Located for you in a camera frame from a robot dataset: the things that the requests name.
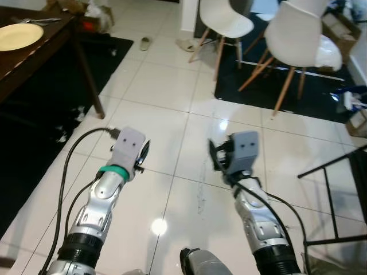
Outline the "black floor rug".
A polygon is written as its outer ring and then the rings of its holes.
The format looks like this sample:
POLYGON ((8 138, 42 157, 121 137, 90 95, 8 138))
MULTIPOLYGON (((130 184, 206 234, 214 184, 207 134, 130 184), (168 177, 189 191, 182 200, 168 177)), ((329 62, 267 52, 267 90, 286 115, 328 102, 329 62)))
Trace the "black floor rug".
MULTIPOLYGON (((267 26, 259 25, 259 29, 265 32, 267 26)), ((252 83, 244 90, 239 91, 257 64, 265 62, 271 57, 270 53, 264 56, 264 53, 267 52, 264 36, 259 49, 259 53, 242 53, 241 62, 237 61, 236 50, 224 50, 223 60, 218 66, 215 97, 252 107, 268 108, 272 110, 273 114, 281 89, 285 84, 289 66, 278 60, 273 60, 252 83)), ((330 96, 336 89, 355 86, 345 68, 341 67, 341 70, 333 71, 331 68, 309 66, 305 69, 302 96, 299 97, 301 76, 302 69, 296 68, 278 113, 293 112, 307 117, 338 121, 339 123, 345 123, 349 120, 349 112, 336 112, 336 103, 330 96)))
POLYGON ((95 113, 73 45, 64 45, 0 103, 0 235, 72 133, 95 113))

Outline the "grey right robot leg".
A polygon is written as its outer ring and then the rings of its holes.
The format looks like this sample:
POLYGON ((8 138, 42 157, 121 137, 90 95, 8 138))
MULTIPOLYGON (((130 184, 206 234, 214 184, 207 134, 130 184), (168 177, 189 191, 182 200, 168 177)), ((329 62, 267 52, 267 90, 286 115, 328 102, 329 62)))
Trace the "grey right robot leg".
POLYGON ((180 262, 183 275, 233 275, 209 250, 185 247, 180 251, 180 262))

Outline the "small cardboard box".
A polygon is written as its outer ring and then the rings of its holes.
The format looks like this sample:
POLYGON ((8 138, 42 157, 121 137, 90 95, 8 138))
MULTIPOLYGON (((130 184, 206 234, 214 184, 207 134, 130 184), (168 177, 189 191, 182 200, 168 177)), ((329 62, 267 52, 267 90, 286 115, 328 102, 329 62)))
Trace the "small cardboard box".
POLYGON ((357 138, 367 138, 367 110, 359 110, 345 123, 347 133, 357 138))

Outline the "white chair wooden legs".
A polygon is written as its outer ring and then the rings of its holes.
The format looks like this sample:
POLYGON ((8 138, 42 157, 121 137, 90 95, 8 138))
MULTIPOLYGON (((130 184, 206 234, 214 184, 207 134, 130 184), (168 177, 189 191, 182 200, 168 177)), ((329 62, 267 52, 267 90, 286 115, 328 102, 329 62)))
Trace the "white chair wooden legs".
POLYGON ((213 31, 220 35, 220 39, 218 40, 217 63, 215 66, 215 73, 213 74, 213 81, 217 81, 218 66, 220 66, 222 61, 225 40, 228 38, 233 38, 235 40, 234 45, 236 47, 237 61, 241 62, 241 38, 249 34, 254 28, 254 25, 246 16, 236 12, 231 7, 229 0, 200 0, 198 11, 202 23, 205 26, 205 31, 202 37, 200 37, 199 44, 194 48, 194 52, 189 58, 189 62, 193 62, 194 58, 197 57, 209 32, 213 31))
POLYGON ((328 0, 286 0, 279 4, 275 14, 264 32, 267 44, 266 52, 271 57, 259 62, 251 76, 241 85, 239 91, 252 83, 265 68, 278 60, 289 66, 286 81, 283 84, 273 116, 278 114, 296 68, 302 69, 298 96, 302 96, 305 69, 315 66, 315 52, 322 34, 322 16, 327 10, 328 0))

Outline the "blue white package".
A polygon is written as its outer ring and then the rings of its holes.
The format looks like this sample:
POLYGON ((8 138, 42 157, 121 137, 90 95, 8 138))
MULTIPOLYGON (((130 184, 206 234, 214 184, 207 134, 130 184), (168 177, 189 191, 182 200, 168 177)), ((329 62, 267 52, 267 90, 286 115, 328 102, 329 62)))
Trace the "blue white package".
POLYGON ((353 113, 367 108, 364 96, 367 94, 367 86, 359 85, 336 89, 330 96, 336 103, 337 113, 353 113))

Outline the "crumpled white plastic bag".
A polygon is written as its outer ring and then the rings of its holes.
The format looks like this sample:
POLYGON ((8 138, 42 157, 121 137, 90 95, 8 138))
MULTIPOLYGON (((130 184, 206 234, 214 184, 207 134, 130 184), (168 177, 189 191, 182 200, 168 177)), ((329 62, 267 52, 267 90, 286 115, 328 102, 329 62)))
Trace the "crumpled white plastic bag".
POLYGON ((86 0, 84 20, 91 22, 97 33, 110 33, 115 26, 110 0, 86 0))

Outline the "dark wooden table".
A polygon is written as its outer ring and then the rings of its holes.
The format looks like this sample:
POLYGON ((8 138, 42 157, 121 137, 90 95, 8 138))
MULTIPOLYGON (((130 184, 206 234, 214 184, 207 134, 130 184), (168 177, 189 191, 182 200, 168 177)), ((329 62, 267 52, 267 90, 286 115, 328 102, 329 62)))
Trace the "dark wooden table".
POLYGON ((15 92, 26 80, 39 70, 61 48, 71 45, 76 57, 76 68, 84 76, 89 94, 89 102, 95 108, 97 117, 101 120, 106 117, 105 110, 99 99, 99 88, 95 84, 83 47, 81 46, 80 32, 77 30, 79 19, 68 13, 52 13, 16 7, 0 6, 0 28, 13 24, 11 17, 42 19, 58 17, 61 20, 50 26, 42 27, 44 32, 39 40, 24 48, 0 53, 0 103, 15 92))

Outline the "silver fork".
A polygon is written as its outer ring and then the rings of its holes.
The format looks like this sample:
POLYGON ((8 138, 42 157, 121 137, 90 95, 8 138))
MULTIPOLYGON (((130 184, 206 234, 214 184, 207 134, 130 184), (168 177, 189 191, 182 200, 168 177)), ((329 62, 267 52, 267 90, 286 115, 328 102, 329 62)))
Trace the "silver fork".
POLYGON ((36 20, 36 19, 31 19, 31 18, 20 19, 20 18, 12 17, 11 20, 13 20, 16 23, 33 23, 39 26, 47 26, 50 23, 62 21, 62 18, 45 18, 45 19, 36 20))

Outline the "pale yellow plate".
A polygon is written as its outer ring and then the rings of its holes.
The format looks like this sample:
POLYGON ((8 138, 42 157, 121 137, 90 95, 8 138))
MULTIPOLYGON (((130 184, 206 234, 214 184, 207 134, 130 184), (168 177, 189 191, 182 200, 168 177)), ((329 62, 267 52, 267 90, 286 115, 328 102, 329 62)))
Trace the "pale yellow plate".
POLYGON ((34 44, 44 36, 44 29, 33 23, 15 23, 0 27, 0 52, 11 52, 34 44))

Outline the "open cardboard box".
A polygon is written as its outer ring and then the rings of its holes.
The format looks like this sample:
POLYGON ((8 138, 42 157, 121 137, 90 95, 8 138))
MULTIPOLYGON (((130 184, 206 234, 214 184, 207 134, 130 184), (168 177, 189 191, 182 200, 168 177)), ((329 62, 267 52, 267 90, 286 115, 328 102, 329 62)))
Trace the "open cardboard box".
POLYGON ((349 62, 351 50, 361 34, 358 26, 343 14, 327 11, 322 17, 322 27, 322 33, 340 50, 343 62, 349 62))

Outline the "black metal frame rack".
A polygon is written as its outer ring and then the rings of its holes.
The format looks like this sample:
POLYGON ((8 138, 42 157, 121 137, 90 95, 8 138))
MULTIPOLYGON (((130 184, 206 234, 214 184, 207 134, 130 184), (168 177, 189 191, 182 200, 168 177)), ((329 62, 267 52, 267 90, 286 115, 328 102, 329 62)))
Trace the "black metal frame rack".
POLYGON ((323 173, 323 180, 325 180, 325 186, 327 189, 327 198, 329 203, 329 209, 330 209, 330 216, 332 220, 332 228, 333 228, 333 236, 334 238, 325 239, 325 240, 317 240, 317 241, 309 241, 307 240, 307 237, 304 237, 304 248, 307 250, 310 246, 319 246, 319 245, 330 245, 330 244, 336 244, 336 243, 348 243, 348 242, 360 242, 360 241, 366 241, 367 236, 366 235, 354 235, 349 237, 340 237, 338 233, 338 223, 336 220, 336 214, 334 209, 334 202, 333 202, 333 195, 332 190, 330 188, 330 181, 328 176, 327 168, 331 165, 341 162, 342 160, 347 159, 349 162, 352 162, 352 160, 357 158, 358 154, 366 154, 367 153, 367 145, 362 145, 360 147, 357 147, 357 149, 352 150, 348 154, 341 155, 333 160, 330 160, 327 163, 323 163, 322 165, 319 165, 315 168, 312 168, 311 170, 308 170, 307 172, 301 173, 297 175, 298 179, 304 178, 304 176, 312 175, 312 173, 315 173, 317 171, 322 171, 323 173))

